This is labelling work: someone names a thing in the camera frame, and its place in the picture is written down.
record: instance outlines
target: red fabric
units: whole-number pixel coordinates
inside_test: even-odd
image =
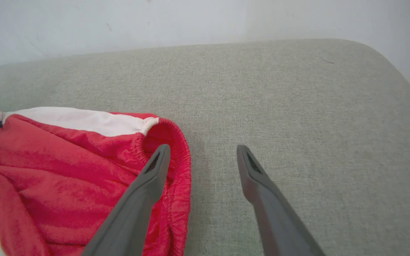
[[[174,123],[160,118],[147,136],[106,137],[8,117],[0,128],[3,250],[11,256],[80,255],[160,144],[170,145],[171,161],[143,255],[180,256],[190,210],[191,163]]]

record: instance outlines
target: gray textile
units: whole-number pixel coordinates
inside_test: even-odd
[[[192,155],[185,255],[261,255],[246,144],[329,256],[410,255],[410,85],[339,39],[169,47],[0,66],[0,110],[153,112]]]

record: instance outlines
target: clothing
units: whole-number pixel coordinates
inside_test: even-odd
[[[160,144],[170,145],[171,161],[143,255],[183,254],[191,161],[173,122],[65,107],[7,112],[2,121],[1,254],[81,254]]]

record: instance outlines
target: beige sofa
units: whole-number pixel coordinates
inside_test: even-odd
[[[185,255],[261,255],[246,144],[329,255],[410,256],[410,84],[340,39],[168,47],[0,66],[0,110],[152,112],[192,155]]]

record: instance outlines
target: white wall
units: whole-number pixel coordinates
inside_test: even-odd
[[[407,0],[0,0],[0,65],[144,47],[343,38],[410,81]]]

